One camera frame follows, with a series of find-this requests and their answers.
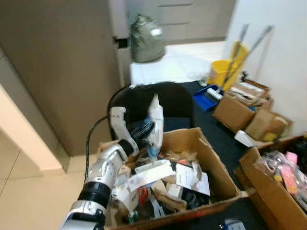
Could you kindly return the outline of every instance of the plastic bag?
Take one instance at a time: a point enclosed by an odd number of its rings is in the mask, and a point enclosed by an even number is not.
[[[138,14],[131,26],[131,58],[143,63],[161,58],[165,54],[162,29],[145,15]]]

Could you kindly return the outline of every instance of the blue item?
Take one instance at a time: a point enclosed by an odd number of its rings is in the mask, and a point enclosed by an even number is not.
[[[205,96],[205,93],[207,92],[207,90],[209,88],[212,88],[213,90],[217,90],[218,86],[217,85],[210,85],[207,86],[201,90],[198,90],[196,93],[194,93],[193,98],[194,100],[197,102],[197,104],[200,105],[200,107],[204,110],[204,111],[208,111],[212,108],[214,108],[217,103],[214,102],[213,100],[211,100],[210,98]]]

